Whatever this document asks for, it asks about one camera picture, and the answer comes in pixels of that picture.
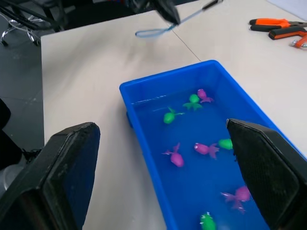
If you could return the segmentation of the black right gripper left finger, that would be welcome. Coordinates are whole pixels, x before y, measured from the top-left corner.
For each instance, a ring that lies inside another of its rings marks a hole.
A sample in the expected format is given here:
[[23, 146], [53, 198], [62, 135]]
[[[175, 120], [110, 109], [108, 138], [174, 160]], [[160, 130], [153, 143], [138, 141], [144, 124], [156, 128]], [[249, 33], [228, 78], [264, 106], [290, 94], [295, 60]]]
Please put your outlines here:
[[100, 141], [93, 122], [54, 134], [0, 200], [3, 230], [80, 230], [90, 204]]

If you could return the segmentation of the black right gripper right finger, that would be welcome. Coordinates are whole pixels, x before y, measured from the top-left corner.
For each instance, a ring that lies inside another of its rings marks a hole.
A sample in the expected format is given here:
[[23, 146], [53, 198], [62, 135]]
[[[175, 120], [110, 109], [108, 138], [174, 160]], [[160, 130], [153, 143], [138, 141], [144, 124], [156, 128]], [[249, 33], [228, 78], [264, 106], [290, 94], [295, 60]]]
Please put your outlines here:
[[228, 119], [243, 180], [271, 230], [307, 228], [307, 161], [276, 130]]

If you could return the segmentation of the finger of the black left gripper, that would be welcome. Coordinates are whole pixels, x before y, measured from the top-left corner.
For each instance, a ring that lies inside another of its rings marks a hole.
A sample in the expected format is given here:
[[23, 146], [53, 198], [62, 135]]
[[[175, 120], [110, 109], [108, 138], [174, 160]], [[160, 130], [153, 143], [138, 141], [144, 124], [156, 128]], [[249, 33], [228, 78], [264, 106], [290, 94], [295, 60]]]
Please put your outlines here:
[[153, 6], [166, 21], [172, 24], [181, 23], [177, 8], [171, 0], [154, 0]]

